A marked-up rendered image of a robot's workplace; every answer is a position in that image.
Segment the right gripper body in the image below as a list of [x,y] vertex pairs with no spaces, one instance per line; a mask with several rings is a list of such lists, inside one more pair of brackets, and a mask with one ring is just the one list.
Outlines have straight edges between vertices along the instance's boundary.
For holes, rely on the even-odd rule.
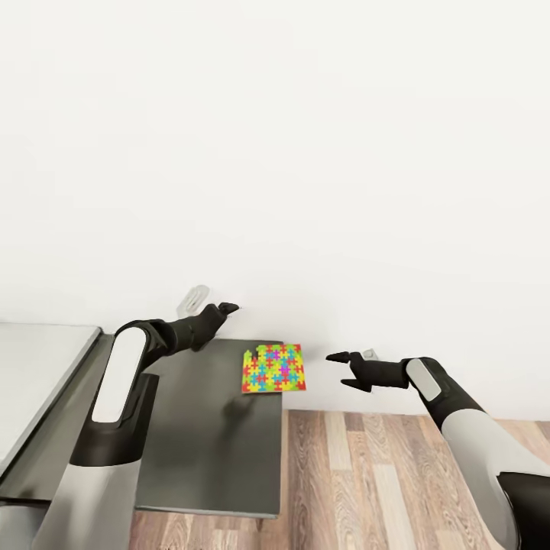
[[355,351],[349,367],[363,390],[369,393],[372,386],[390,387],[385,379],[386,363],[386,361],[366,361],[360,352]]

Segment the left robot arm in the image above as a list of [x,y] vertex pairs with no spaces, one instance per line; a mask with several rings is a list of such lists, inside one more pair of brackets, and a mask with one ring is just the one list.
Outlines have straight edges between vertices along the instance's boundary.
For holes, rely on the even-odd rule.
[[160,376],[141,373],[162,356],[194,353],[214,338],[238,304],[209,303],[194,286],[178,320],[121,328],[60,485],[29,550],[128,550],[138,475]]

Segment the jigsaw puzzle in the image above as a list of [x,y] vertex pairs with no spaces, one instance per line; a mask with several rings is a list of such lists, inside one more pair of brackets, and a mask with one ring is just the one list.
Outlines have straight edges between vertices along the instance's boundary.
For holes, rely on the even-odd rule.
[[260,357],[247,350],[242,393],[306,391],[301,345],[258,345]]

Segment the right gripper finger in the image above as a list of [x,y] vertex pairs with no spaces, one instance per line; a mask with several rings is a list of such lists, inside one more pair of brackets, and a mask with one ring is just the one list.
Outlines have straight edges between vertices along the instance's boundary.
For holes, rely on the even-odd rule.
[[345,384],[347,386],[350,386],[350,387],[354,387],[354,388],[357,388],[359,390],[363,390],[363,388],[361,387],[360,383],[358,383],[358,380],[357,378],[355,379],[342,379],[339,381],[341,384]]
[[352,352],[344,351],[344,352],[338,352],[337,354],[330,354],[325,357],[326,360],[329,361],[336,361],[338,363],[346,363],[348,364],[349,361],[351,361],[352,358]]

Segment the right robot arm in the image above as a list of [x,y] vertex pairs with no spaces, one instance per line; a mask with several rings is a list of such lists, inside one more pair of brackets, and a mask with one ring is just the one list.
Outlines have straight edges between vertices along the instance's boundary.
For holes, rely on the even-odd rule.
[[419,391],[454,456],[479,514],[504,550],[550,550],[550,466],[516,441],[442,365],[428,357],[380,361],[373,348],[330,354],[355,379],[339,382]]

